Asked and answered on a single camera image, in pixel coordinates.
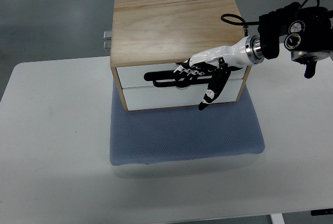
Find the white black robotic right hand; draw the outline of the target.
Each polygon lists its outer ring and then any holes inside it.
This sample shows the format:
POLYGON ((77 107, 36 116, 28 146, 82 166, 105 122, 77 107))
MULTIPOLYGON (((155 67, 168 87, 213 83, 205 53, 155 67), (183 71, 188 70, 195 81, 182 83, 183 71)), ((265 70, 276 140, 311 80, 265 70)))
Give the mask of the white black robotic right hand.
POLYGON ((220 46, 192 55, 175 70, 175 76, 211 76, 198 109, 213 103, 223 91, 231 73, 264 61, 259 37, 246 36, 233 46, 220 46))

